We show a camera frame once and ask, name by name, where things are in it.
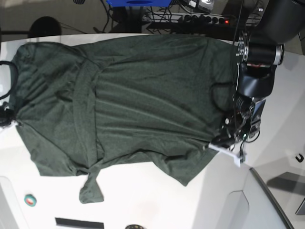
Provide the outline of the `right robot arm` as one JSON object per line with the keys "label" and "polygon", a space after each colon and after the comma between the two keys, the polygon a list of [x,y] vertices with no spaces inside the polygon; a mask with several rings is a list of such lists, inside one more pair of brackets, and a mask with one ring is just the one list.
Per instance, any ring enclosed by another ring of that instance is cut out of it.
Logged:
{"label": "right robot arm", "polygon": [[5,89],[4,93],[0,93],[0,100],[3,100],[0,104],[0,133],[2,134],[6,129],[10,128],[12,125],[16,125],[17,123],[16,112],[6,99],[10,99],[12,94],[16,91],[19,79],[19,70],[13,61],[0,60],[0,66],[7,66],[9,73],[4,76],[4,79],[10,79],[10,83],[7,83],[8,89]]}

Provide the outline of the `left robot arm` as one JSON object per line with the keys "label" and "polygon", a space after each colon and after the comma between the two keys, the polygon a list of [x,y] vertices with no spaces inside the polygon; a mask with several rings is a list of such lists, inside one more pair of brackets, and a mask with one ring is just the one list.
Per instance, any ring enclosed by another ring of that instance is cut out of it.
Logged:
{"label": "left robot arm", "polygon": [[242,30],[238,39],[233,81],[214,83],[216,88],[234,87],[233,106],[228,111],[212,103],[223,115],[220,133],[208,145],[212,150],[233,158],[240,166],[246,161],[244,145],[260,135],[261,115],[266,98],[272,93],[275,71],[285,56],[285,43],[305,26],[303,0],[271,0],[256,26]]}

